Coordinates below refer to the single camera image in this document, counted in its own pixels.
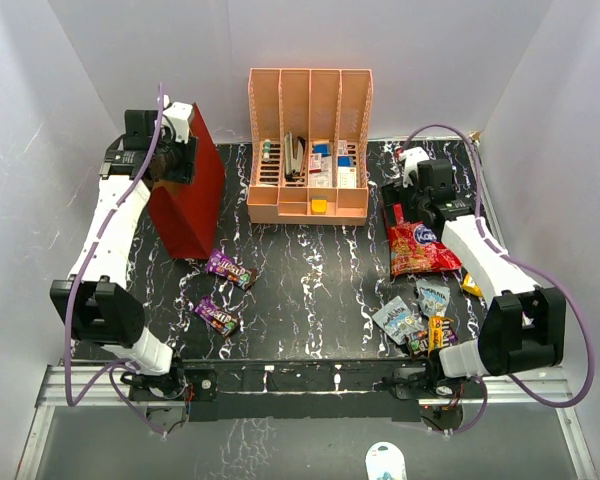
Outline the red chips bag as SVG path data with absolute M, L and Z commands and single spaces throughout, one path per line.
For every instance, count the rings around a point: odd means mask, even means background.
M 459 270 L 461 261 L 421 221 L 408 221 L 401 204 L 384 208 L 393 277 Z

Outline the red paper bag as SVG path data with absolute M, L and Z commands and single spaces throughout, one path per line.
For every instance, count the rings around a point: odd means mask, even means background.
M 159 182 L 148 210 L 171 258 L 206 260 L 214 246 L 225 169 L 198 106 L 192 108 L 189 127 L 197 139 L 193 182 Z

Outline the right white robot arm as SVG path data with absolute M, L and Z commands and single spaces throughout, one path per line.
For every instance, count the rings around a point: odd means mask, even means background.
M 551 367 L 563 359 L 566 299 L 506 260 L 472 201 L 456 193 L 446 159 L 408 160 L 402 179 L 381 189 L 385 218 L 422 222 L 461 262 L 488 307 L 479 336 L 437 349 L 427 388 L 446 397 L 462 378 L 501 376 Z

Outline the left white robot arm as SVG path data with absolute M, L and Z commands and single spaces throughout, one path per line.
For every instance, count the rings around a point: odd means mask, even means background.
M 82 251 L 66 279 L 53 281 L 50 298 L 65 325 L 65 342 L 92 343 L 130 364 L 162 397 L 174 399 L 187 376 L 172 364 L 173 351 L 152 334 L 143 304 L 127 288 L 135 230 L 159 180 L 193 180 L 197 139 L 151 141 L 117 138 L 99 171 L 99 193 Z

